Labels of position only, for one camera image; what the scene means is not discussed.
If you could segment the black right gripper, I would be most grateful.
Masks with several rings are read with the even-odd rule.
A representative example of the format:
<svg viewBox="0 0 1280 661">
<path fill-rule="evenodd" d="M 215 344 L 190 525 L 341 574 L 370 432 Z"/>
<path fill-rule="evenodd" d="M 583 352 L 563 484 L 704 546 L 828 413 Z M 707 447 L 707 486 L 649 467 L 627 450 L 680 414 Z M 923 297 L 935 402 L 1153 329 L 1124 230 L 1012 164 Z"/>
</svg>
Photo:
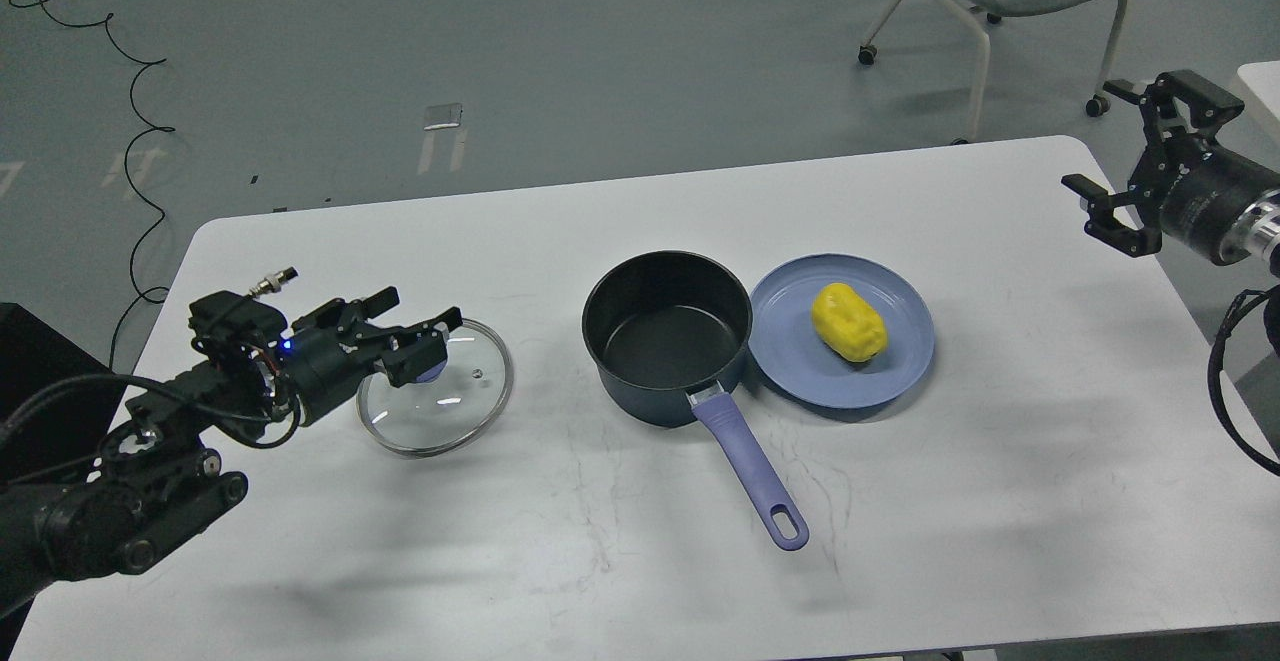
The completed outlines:
<svg viewBox="0 0 1280 661">
<path fill-rule="evenodd" d="M 1082 201 L 1085 234 L 1129 257 L 1158 254 L 1164 233 L 1217 266 L 1249 256 L 1276 266 L 1279 174 L 1217 141 L 1245 110 L 1244 101 L 1193 70 L 1164 72 L 1147 85 L 1107 79 L 1103 86 L 1139 108 L 1146 150 L 1132 191 L 1110 193 L 1083 174 L 1061 178 Z M 1128 206 L 1138 208 L 1148 225 L 1123 223 L 1116 211 Z"/>
</svg>

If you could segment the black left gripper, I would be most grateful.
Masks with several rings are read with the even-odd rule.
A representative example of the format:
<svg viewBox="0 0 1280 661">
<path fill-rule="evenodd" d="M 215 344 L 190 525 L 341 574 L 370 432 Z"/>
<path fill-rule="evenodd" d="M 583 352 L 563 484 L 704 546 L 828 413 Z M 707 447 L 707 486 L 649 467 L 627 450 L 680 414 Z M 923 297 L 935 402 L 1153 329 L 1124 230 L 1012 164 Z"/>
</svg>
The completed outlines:
<svg viewBox="0 0 1280 661">
<path fill-rule="evenodd" d="M 398 290 L 388 286 L 364 298 L 332 298 L 291 323 L 282 360 L 300 397 L 302 427 L 353 398 L 378 366 L 392 388 L 429 383 L 443 373 L 449 337 L 462 327 L 461 309 L 410 327 L 371 323 L 399 302 Z"/>
</svg>

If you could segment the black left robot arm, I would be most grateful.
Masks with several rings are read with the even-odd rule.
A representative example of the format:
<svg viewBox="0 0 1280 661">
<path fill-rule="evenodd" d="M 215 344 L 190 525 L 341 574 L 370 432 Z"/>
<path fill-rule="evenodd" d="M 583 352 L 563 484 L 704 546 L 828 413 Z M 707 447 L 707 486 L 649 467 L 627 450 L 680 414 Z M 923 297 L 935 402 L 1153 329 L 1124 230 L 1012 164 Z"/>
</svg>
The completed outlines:
<svg viewBox="0 0 1280 661">
<path fill-rule="evenodd" d="M 59 380 L 3 421 L 15 439 L 41 414 L 83 389 L 133 388 L 127 418 L 78 459 L 78 480 L 45 470 L 3 483 L 3 612 L 58 582 L 140 575 L 239 505 L 250 482 L 204 443 L 219 430 L 274 450 L 352 400 L 371 375 L 399 388 L 445 366 L 458 307 L 408 325 L 375 319 L 399 302 L 387 287 L 332 298 L 294 322 L 264 302 L 297 275 L 275 272 L 243 293 L 218 291 L 189 306 L 201 361 L 170 380 L 95 373 Z"/>
</svg>

